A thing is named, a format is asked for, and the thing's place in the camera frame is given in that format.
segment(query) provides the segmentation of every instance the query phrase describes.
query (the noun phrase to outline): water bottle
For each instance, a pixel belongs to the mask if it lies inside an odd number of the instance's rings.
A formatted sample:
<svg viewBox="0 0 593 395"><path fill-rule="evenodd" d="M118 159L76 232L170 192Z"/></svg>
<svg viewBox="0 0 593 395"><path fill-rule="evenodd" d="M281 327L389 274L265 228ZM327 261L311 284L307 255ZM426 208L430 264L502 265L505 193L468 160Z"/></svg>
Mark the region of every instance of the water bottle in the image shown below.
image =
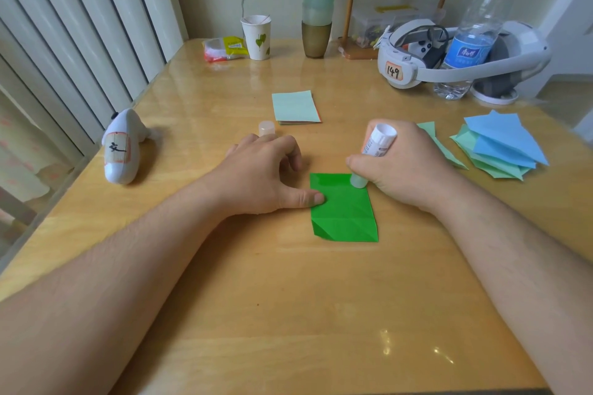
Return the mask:
<svg viewBox="0 0 593 395"><path fill-rule="evenodd" d="M514 0L472 0L441 69L459 69L484 63L502 24L508 20ZM471 81L435 83L435 93L448 100L461 99Z"/></svg>

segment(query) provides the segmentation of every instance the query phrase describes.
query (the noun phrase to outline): fingernail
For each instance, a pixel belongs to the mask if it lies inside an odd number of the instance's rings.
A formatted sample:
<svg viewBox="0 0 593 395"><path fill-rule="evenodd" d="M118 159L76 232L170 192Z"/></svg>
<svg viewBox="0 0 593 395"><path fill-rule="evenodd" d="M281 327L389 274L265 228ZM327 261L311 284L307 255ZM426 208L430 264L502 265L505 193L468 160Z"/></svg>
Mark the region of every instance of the fingernail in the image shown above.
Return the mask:
<svg viewBox="0 0 593 395"><path fill-rule="evenodd" d="M317 192L315 194L315 197L313 197L313 202L316 205L321 205L325 200L326 200L326 197L321 192Z"/></svg>

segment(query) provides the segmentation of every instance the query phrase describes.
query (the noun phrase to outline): person's right arm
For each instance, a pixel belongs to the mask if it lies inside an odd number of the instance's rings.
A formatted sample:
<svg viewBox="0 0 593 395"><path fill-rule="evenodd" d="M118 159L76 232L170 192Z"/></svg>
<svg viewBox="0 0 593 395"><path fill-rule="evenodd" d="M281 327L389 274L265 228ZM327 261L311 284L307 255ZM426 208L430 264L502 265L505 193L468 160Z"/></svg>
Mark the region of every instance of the person's right arm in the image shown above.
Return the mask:
<svg viewBox="0 0 593 395"><path fill-rule="evenodd" d="M556 395L593 393L593 265L454 170L411 122L384 157L351 170L438 218Z"/></svg>

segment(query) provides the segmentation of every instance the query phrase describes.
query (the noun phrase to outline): hand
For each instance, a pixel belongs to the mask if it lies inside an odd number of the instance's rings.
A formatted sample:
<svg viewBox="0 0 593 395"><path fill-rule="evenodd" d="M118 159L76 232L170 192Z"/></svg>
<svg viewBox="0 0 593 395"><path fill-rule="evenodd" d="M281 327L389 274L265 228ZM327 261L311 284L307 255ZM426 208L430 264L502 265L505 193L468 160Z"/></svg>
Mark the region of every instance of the hand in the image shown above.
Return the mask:
<svg viewBox="0 0 593 395"><path fill-rule="evenodd" d="M413 122L376 119L369 122L367 143L377 123L388 123L397 137L385 156L352 155L346 164L352 172L372 181L400 202L433 212L443 191L463 179L447 162L428 133Z"/></svg>
<svg viewBox="0 0 593 395"><path fill-rule="evenodd" d="M204 178L216 191L228 215L263 214L280 208L309 208L325 201L313 189L295 189L280 181L280 168L302 167L301 151L292 136L250 134L233 145L226 158Z"/></svg>

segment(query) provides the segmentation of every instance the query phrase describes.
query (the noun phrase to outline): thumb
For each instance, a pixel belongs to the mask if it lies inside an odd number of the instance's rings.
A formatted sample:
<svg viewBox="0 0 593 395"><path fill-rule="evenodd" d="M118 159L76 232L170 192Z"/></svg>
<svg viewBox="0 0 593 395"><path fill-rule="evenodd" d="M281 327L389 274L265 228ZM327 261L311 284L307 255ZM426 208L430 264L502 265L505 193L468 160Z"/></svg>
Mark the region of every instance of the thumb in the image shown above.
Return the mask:
<svg viewBox="0 0 593 395"><path fill-rule="evenodd" d="M346 158L346 165L350 170L368 181L375 182L379 178L377 158L369 155L350 155Z"/></svg>
<svg viewBox="0 0 593 395"><path fill-rule="evenodd" d="M326 198L321 192L313 189L296 189L284 186L280 193L281 208L311 208L321 205Z"/></svg>

